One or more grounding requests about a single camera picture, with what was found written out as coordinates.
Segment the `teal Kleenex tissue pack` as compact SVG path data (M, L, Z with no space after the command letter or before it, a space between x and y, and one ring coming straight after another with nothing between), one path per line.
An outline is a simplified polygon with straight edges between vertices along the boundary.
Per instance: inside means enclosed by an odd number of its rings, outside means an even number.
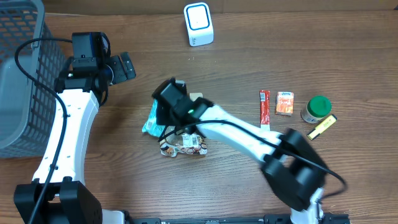
M147 133L154 137L160 137L164 130L165 125L157 124L157 100L154 100L148 119L142 127L142 133Z

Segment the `brown snack pouch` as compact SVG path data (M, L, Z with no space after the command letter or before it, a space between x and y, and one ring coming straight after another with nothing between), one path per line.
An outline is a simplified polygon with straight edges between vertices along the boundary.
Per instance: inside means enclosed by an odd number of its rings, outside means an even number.
M198 97L203 97L202 93L190 93L190 99L194 101ZM157 124L160 124L161 107L156 107L157 112ZM169 126L165 124L165 128L161 132L161 137L175 129L175 126ZM183 131L179 131L167 138L161 140L159 143L160 152L163 156L176 157L178 153L189 154L189 155L205 155L207 153L207 145L203 137L198 134L187 134Z

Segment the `red snack stick packet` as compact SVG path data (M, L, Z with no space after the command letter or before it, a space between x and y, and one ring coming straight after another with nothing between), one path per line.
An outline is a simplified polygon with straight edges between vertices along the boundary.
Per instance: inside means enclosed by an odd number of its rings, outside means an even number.
M270 131L270 91L260 90L260 128Z

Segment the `orange Kleenex tissue box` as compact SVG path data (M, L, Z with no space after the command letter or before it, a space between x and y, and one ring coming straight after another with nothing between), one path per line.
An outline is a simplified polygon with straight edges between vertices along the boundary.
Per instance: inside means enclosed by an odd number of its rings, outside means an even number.
M276 95L275 114L292 116L294 110L294 93L279 91Z

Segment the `green lid jar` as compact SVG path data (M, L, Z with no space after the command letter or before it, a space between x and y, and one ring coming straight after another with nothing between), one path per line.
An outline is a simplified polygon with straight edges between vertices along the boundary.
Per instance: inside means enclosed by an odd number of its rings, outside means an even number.
M314 96L301 110L302 119L310 124L315 124L330 113L331 101L325 96Z

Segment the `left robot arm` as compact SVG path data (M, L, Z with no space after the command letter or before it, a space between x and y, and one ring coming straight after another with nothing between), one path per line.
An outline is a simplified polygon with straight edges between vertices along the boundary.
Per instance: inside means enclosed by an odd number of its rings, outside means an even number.
M84 163L95 116L109 96L109 86L135 78L127 52L113 56L103 32L76 32L69 57L52 87L30 75L16 49L17 68L36 87L56 99L54 121L42 161L32 182L17 185L14 204L25 223L132 223L125 210L103 209L86 188Z

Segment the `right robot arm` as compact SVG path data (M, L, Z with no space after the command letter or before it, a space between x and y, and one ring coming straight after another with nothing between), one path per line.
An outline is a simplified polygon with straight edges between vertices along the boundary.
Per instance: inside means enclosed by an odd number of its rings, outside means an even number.
M273 193L290 207L292 223L322 222L327 166L298 131L266 131L206 98L192 100L184 83L174 78L160 84L152 97L176 131L223 142L258 162Z

